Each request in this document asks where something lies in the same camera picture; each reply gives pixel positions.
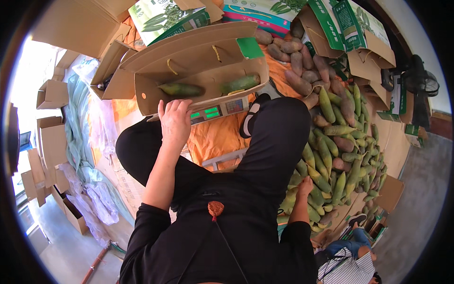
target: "hand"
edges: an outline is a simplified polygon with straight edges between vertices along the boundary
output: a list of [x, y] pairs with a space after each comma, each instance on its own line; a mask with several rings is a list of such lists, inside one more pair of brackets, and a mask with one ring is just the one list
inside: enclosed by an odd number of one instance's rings
[[163, 131], [163, 145], [181, 152], [191, 133], [191, 110], [188, 106], [192, 100], [173, 100], [166, 105], [160, 100], [158, 115]]
[[296, 194], [297, 198], [307, 198], [309, 193], [314, 189], [314, 184], [310, 176], [307, 176], [303, 179], [302, 182], [298, 185], [298, 193]]

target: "black shirt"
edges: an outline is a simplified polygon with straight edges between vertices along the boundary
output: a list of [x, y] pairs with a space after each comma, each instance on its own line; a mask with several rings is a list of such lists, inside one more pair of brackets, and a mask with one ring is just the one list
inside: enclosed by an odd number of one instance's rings
[[[179, 212], [173, 224], [168, 212], [142, 203], [120, 283], [176, 284], [188, 264], [180, 283], [246, 283], [235, 258], [249, 284], [316, 283], [309, 224], [289, 224], [279, 243], [276, 214], [262, 210], [260, 202], [251, 206], [252, 196], [234, 196], [200, 198]], [[212, 222], [207, 210], [211, 200], [225, 205], [217, 222], [235, 257]]]

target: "digital scale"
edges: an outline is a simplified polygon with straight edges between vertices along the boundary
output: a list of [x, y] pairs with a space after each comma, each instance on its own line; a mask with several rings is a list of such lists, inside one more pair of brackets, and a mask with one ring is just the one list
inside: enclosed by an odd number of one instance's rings
[[234, 115], [249, 110], [249, 101], [247, 96], [240, 99], [232, 99], [221, 102], [219, 105], [211, 106], [202, 110], [194, 110], [191, 115], [191, 125], [196, 125], [208, 120]]

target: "jeans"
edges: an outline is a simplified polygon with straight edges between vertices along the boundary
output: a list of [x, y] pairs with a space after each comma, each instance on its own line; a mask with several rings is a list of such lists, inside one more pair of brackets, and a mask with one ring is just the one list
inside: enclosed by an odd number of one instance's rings
[[358, 257], [358, 250], [360, 247], [366, 245], [371, 249], [369, 240], [364, 234], [364, 229], [356, 228], [353, 230], [353, 239], [354, 241], [347, 240], [337, 240], [329, 244], [325, 250], [327, 250], [331, 255], [335, 255], [342, 248], [348, 248], [354, 257]]
[[[277, 211], [309, 138], [311, 115], [302, 101], [289, 97], [263, 103], [256, 115], [249, 149], [233, 173], [213, 174], [179, 157], [172, 210], [188, 203], [207, 183], [223, 185], [226, 183], [223, 180], [228, 178], [266, 199], [274, 212]], [[147, 184], [163, 138], [161, 122], [146, 120], [125, 129], [116, 144], [122, 166], [143, 186]]]

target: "black shoe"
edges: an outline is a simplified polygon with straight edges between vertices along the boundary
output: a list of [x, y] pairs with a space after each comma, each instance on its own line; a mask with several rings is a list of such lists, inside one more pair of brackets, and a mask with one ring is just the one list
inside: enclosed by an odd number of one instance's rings
[[353, 227], [355, 222], [358, 222], [358, 226], [361, 226], [361, 223], [363, 223], [366, 219], [367, 219], [367, 215], [364, 214], [364, 213], [361, 213], [361, 214], [358, 214], [358, 215], [355, 215], [355, 216], [351, 216], [348, 219], [348, 225], [350, 227]]
[[252, 130], [254, 129], [254, 121], [256, 114], [260, 110], [260, 106], [264, 103], [271, 100], [271, 97], [267, 93], [263, 93], [258, 96], [255, 101], [252, 103], [251, 108], [249, 109], [247, 115], [245, 116], [243, 122], [240, 126], [240, 136], [244, 139], [250, 138], [252, 136]]

